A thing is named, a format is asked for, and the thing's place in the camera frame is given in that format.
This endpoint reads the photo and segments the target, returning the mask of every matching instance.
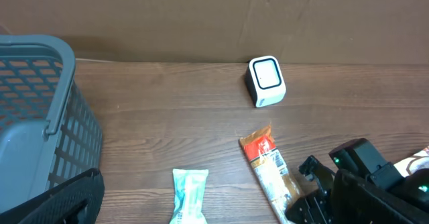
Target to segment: green light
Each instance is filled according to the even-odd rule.
[[[419,190],[423,190],[424,192],[428,192],[428,187],[427,186],[420,186]]]

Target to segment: brown cardboard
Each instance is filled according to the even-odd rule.
[[[81,58],[429,63],[429,0],[0,0],[0,31]]]

